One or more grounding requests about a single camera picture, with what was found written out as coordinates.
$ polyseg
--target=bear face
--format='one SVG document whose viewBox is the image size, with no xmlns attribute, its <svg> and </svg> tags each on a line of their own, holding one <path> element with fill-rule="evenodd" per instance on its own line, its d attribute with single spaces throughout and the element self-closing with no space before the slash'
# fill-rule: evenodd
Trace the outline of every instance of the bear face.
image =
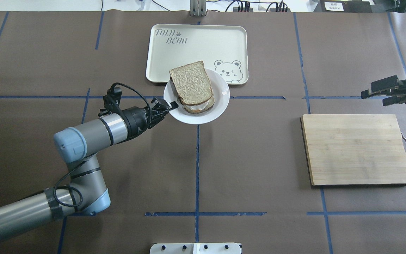
<svg viewBox="0 0 406 254">
<path fill-rule="evenodd" d="M 221 60 L 214 62 L 216 69 L 214 70 L 223 77 L 226 82 L 239 83 L 239 81 L 244 77 L 240 70 L 240 62 L 233 61 L 231 63 L 225 63 Z"/>
</svg>

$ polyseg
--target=white tray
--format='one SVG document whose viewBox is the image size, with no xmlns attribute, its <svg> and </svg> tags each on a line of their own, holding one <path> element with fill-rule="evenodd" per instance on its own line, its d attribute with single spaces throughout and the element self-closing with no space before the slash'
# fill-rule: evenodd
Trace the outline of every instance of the white tray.
<svg viewBox="0 0 406 254">
<path fill-rule="evenodd" d="M 169 71 L 203 60 L 229 84 L 248 79 L 247 32 L 240 26 L 157 24 L 151 28 L 147 79 L 166 83 Z"/>
</svg>

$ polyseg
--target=sandwich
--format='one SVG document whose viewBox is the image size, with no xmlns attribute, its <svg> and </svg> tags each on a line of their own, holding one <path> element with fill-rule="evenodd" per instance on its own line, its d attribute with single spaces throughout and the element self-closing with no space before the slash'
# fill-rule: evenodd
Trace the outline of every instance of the sandwich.
<svg viewBox="0 0 406 254">
<path fill-rule="evenodd" d="M 213 89 L 203 61 L 171 69 L 170 78 L 187 112 L 199 114 L 214 106 Z"/>
</svg>

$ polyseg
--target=white mounting plate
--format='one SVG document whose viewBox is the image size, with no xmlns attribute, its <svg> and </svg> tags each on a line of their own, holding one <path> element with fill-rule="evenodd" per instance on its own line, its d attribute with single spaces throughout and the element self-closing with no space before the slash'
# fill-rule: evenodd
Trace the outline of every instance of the white mounting plate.
<svg viewBox="0 0 406 254">
<path fill-rule="evenodd" d="M 237 243 L 153 244 L 150 254 L 242 254 L 242 248 Z"/>
<path fill-rule="evenodd" d="M 247 32 L 240 26 L 157 24 L 151 28 L 147 79 L 167 83 L 173 68 L 203 60 L 228 84 L 248 80 Z"/>
</svg>

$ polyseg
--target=white label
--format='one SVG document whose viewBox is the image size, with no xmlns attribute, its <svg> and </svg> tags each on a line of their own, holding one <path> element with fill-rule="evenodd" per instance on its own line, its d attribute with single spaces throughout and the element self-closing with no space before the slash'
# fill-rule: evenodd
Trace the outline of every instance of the white label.
<svg viewBox="0 0 406 254">
<path fill-rule="evenodd" d="M 325 9 L 331 11 L 344 11 L 343 3 L 325 2 Z"/>
</svg>

